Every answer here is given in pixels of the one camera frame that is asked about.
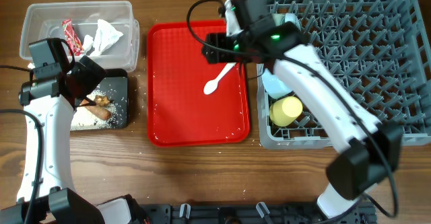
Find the red snack wrapper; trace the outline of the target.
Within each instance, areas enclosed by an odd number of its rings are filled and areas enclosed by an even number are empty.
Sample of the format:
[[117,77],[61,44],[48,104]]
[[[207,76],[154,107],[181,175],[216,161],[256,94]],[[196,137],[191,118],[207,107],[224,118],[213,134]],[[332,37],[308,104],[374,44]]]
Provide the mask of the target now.
[[81,56],[84,52],[84,48],[78,38],[75,29],[73,27],[71,19],[62,21],[63,32],[68,45],[71,47],[74,56]]

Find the mint green bowl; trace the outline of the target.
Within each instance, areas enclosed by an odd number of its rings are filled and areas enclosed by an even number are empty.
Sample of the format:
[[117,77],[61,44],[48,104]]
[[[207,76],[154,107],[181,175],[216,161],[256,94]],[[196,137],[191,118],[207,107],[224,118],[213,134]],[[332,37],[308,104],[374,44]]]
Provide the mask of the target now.
[[286,22],[286,15],[284,13],[273,13],[272,18],[276,26],[280,26]]

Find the orange carrot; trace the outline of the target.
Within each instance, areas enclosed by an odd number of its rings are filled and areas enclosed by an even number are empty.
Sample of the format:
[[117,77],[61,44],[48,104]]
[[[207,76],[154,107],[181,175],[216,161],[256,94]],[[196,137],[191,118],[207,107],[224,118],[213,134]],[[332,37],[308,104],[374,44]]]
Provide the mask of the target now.
[[100,120],[108,120],[112,116],[109,110],[100,106],[84,106],[84,108]]

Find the pile of white rice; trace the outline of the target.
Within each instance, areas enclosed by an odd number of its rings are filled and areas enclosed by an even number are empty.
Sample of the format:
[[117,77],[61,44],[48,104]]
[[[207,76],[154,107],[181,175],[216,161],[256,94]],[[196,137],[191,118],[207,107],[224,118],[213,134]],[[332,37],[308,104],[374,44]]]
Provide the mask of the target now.
[[[87,95],[87,98],[93,100],[96,95],[107,96],[103,91],[96,89],[91,94]],[[100,120],[99,118],[95,117],[91,112],[86,110],[84,107],[78,107],[73,116],[71,130],[95,130],[109,128],[111,126],[111,123],[115,122],[114,118],[117,113],[117,109],[115,108],[113,100],[110,100],[111,103],[108,106],[103,107],[112,113],[112,116],[108,120]]]

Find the white plastic spoon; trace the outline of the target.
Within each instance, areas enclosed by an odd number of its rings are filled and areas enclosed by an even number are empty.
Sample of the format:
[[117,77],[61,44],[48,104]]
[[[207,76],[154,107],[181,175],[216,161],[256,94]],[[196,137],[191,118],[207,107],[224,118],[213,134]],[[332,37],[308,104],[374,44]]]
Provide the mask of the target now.
[[224,68],[220,71],[218,76],[212,80],[209,80],[204,88],[203,93],[205,95],[212,94],[217,88],[220,80],[236,65],[236,63],[227,63]]

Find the white round plate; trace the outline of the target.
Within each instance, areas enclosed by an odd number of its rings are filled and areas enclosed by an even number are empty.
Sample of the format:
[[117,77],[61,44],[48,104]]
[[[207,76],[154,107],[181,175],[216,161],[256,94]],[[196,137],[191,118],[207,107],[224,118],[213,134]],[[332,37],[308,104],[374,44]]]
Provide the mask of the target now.
[[275,75],[265,69],[261,76],[263,87],[268,95],[273,99],[282,98],[292,92],[292,90],[279,80]]

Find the yellow plastic cup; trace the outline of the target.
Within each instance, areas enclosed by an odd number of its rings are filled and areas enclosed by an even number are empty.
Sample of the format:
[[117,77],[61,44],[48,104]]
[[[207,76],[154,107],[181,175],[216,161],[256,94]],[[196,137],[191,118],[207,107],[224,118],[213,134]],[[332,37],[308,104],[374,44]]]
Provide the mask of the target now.
[[270,106],[269,117],[277,126],[288,126],[301,115],[302,110],[302,102],[294,96],[288,96]]

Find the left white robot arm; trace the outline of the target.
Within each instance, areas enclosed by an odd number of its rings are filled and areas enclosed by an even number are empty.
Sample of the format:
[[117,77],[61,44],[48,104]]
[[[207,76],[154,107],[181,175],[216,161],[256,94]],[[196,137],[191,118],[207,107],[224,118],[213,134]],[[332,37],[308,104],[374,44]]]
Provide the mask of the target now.
[[127,194],[94,206],[76,193],[71,177],[70,131],[82,100],[105,78],[92,59],[75,60],[61,38],[29,45],[35,67],[18,94],[26,117],[24,176],[16,204],[1,210],[2,223],[150,223],[149,215]]

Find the light blue bowl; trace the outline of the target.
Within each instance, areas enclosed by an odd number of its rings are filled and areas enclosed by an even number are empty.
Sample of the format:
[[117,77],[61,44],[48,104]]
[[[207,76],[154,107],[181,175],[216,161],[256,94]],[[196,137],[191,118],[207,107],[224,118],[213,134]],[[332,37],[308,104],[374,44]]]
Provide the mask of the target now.
[[285,14],[284,18],[285,23],[292,23],[294,24],[299,30],[301,29],[301,23],[297,16],[294,13],[287,13]]

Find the white napkin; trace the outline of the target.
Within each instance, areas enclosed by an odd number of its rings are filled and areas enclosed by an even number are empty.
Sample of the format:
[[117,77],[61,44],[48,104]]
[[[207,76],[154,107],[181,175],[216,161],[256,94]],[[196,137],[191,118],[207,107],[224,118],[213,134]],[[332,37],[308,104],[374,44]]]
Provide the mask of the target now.
[[98,27],[94,37],[93,48],[90,56],[100,56],[105,50],[117,43],[123,36],[114,26],[105,20],[98,20]]

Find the brown food scrap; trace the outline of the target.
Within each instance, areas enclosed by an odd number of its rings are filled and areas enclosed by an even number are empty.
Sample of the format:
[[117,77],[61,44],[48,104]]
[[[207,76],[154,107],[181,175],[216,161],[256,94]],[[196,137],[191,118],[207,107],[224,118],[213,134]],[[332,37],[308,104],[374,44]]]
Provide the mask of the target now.
[[107,96],[96,95],[93,99],[99,107],[106,107],[111,103],[111,100]]

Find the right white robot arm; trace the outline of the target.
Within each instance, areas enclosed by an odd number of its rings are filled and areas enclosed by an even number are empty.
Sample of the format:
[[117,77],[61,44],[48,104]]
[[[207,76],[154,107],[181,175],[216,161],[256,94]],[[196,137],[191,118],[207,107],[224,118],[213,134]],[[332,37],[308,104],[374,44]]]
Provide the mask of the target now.
[[307,41],[296,16],[279,22],[265,0],[223,0],[218,13],[225,19],[226,31],[201,41],[207,61],[260,58],[330,137],[337,157],[326,169],[329,185],[317,198],[326,223],[351,213],[374,185],[393,181],[401,153],[401,127],[382,123],[351,97]]

